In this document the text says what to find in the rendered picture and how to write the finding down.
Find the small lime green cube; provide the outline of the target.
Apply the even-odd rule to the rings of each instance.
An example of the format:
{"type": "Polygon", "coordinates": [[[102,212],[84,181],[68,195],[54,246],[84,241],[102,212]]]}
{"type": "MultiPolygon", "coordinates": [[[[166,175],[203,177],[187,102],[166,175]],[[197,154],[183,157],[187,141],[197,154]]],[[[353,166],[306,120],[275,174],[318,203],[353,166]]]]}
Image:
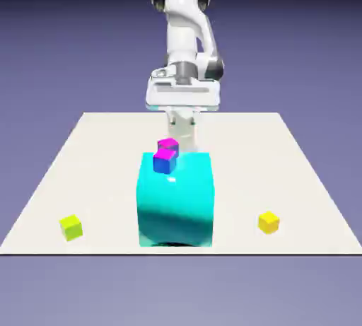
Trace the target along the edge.
{"type": "Polygon", "coordinates": [[[83,235],[83,228],[80,219],[72,214],[59,221],[62,234],[67,242],[79,238],[83,235]]]}

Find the small yellow cube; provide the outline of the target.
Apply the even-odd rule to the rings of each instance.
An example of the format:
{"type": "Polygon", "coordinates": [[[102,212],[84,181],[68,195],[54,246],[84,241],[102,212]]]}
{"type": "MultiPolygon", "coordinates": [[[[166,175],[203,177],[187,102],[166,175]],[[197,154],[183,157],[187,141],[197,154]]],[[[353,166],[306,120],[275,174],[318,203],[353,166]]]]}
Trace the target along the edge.
{"type": "Polygon", "coordinates": [[[278,231],[280,218],[272,213],[266,211],[258,217],[258,228],[265,234],[272,234],[278,231]]]}

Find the small magenta and blue cube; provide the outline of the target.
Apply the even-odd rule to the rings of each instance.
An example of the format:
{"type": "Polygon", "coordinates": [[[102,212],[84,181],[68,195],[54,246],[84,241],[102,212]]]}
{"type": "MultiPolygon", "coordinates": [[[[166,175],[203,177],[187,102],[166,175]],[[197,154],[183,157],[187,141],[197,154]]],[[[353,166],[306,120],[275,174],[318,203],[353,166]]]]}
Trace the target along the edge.
{"type": "Polygon", "coordinates": [[[158,151],[169,150],[175,152],[175,157],[179,156],[179,142],[172,137],[158,140],[158,151]]]}
{"type": "Polygon", "coordinates": [[[177,151],[172,149],[159,149],[153,155],[153,170],[156,173],[171,174],[177,163],[177,151]]]}

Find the large cyan box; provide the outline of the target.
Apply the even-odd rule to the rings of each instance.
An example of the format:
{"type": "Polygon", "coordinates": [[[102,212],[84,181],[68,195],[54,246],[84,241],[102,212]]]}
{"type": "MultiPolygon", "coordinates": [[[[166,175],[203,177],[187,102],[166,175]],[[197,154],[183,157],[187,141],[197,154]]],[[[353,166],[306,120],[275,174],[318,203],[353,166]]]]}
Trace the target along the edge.
{"type": "Polygon", "coordinates": [[[207,152],[181,153],[168,175],[154,172],[153,154],[144,153],[136,185],[140,246],[211,246],[214,195],[207,152]]]}

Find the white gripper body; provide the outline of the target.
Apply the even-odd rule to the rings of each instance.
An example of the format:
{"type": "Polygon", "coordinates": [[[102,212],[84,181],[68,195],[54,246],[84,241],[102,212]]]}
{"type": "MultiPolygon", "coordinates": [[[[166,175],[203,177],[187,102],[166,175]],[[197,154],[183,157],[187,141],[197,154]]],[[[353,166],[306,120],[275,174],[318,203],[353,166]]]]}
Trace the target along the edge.
{"type": "Polygon", "coordinates": [[[220,83],[191,78],[191,84],[180,85],[175,77],[150,77],[146,90],[146,107],[166,111],[190,107],[199,111],[217,110],[221,102],[220,83]]]}

